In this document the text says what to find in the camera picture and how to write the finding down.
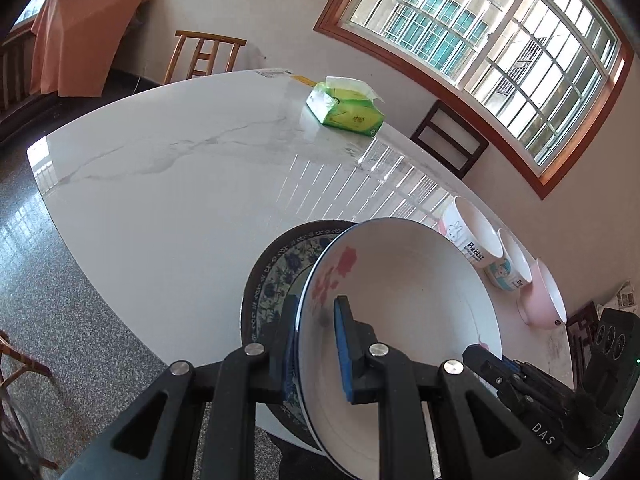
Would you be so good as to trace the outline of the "white plate pink flowers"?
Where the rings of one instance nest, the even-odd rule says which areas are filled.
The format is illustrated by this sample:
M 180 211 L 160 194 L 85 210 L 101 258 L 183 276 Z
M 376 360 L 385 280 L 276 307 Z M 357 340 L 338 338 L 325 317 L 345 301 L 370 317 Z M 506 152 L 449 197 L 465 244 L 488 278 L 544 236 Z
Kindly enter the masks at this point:
M 347 297 L 355 320 L 409 359 L 439 365 L 471 344 L 495 356 L 502 344 L 485 284 L 462 252 L 424 224 L 381 218 L 352 226 L 322 252 L 296 318 L 299 403 L 326 457 L 356 479 L 378 478 L 378 410 L 345 396 L 333 303 Z

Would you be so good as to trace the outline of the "large blue patterned plate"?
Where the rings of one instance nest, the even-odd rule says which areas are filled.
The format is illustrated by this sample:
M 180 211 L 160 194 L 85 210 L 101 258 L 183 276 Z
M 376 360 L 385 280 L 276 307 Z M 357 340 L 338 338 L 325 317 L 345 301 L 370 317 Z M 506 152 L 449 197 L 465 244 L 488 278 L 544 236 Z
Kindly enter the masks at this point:
M 262 326 L 280 318 L 285 299 L 300 295 L 322 252 L 353 225 L 346 220 L 303 223 L 280 235 L 262 252 L 243 292 L 240 314 L 243 344 L 258 341 Z

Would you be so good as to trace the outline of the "dark carved wooden chair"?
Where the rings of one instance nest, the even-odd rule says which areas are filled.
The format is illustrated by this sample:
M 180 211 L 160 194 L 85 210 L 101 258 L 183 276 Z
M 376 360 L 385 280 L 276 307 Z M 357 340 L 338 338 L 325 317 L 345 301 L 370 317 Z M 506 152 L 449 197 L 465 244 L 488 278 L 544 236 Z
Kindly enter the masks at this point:
M 591 359 L 590 346 L 597 330 L 599 318 L 593 301 L 582 306 L 567 318 L 566 332 L 570 344 L 574 387 L 578 388 L 584 379 Z

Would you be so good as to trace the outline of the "pink bowl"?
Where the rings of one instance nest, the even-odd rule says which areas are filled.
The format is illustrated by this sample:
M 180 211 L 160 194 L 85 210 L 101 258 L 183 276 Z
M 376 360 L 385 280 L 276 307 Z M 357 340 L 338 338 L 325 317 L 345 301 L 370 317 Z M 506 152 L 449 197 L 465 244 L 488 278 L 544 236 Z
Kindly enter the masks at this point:
M 525 324 L 554 330 L 567 321 L 565 304 L 548 266 L 536 259 L 530 266 L 532 281 L 521 289 L 516 304 Z

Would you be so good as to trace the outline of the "wooden chair at left edge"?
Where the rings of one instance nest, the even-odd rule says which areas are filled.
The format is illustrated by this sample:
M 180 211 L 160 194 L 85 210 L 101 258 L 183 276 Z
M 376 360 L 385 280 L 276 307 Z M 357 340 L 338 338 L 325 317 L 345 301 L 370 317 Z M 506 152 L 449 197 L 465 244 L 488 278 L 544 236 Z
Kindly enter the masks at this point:
M 26 375 L 51 377 L 50 370 L 13 347 L 1 332 L 1 437 L 29 479 L 57 479 L 60 465 L 46 453 L 34 410 L 28 405 L 25 386 L 17 383 Z

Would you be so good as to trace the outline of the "white bowl dog print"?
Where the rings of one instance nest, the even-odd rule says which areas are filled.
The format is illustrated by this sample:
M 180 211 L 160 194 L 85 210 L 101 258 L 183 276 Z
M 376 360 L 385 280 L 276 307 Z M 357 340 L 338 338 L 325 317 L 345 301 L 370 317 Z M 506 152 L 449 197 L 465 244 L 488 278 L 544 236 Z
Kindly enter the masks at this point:
M 497 234 L 503 256 L 491 263 L 485 269 L 485 274 L 491 284 L 498 289 L 516 292 L 532 282 L 532 270 L 523 249 L 512 233 L 505 228 L 500 228 Z

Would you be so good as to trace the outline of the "white bowl rabbit print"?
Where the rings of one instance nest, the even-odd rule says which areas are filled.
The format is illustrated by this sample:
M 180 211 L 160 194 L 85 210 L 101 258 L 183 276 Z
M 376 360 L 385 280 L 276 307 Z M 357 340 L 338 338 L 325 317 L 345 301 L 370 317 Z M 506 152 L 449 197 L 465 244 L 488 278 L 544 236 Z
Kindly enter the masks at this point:
M 485 269 L 503 257 L 496 230 L 477 206 L 464 197 L 456 196 L 447 206 L 437 231 L 477 269 Z

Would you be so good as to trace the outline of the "green tissue pack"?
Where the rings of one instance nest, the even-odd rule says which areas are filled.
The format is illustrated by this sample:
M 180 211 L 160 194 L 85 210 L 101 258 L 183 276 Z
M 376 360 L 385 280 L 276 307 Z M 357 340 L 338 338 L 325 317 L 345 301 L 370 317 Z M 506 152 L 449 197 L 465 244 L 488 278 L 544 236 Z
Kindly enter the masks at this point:
M 306 105 L 321 125 L 373 138 L 385 120 L 376 101 L 381 98 L 364 81 L 326 76 L 311 90 Z

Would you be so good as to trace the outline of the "large wood-framed window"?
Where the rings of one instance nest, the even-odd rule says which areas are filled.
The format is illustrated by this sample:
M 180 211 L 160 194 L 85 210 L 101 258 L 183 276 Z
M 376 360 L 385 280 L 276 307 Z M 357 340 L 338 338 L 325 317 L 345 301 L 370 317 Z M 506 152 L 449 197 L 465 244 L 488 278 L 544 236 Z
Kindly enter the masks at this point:
M 596 137 L 634 58 L 602 0 L 328 0 L 314 28 L 434 94 L 539 197 Z

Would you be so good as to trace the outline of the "light wooden chair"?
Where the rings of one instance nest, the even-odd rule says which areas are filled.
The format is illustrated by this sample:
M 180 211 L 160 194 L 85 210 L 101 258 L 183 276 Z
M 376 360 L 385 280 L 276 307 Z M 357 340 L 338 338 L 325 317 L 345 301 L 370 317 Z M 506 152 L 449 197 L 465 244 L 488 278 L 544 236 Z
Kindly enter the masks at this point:
M 186 79 L 213 75 L 221 47 L 228 49 L 228 58 L 224 62 L 224 72 L 231 73 L 235 68 L 235 62 L 238 59 L 240 50 L 247 44 L 246 39 L 217 35 L 211 32 L 196 32 L 195 30 L 178 29 L 175 31 L 175 37 L 177 42 L 165 70 L 163 84 L 170 84 L 172 78 L 174 78 L 182 50 L 188 40 L 194 40 L 195 46 L 186 69 Z

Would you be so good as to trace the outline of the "side wood-framed window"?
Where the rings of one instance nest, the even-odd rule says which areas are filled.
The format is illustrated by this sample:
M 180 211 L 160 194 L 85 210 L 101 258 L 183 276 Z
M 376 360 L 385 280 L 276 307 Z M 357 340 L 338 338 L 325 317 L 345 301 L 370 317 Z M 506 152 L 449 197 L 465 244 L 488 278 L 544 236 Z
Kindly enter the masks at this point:
M 17 29 L 18 26 L 23 25 L 31 18 L 34 18 L 39 13 L 45 2 L 46 0 L 30 0 L 29 3 L 27 3 L 26 8 L 18 16 L 16 22 L 12 26 L 12 30 Z

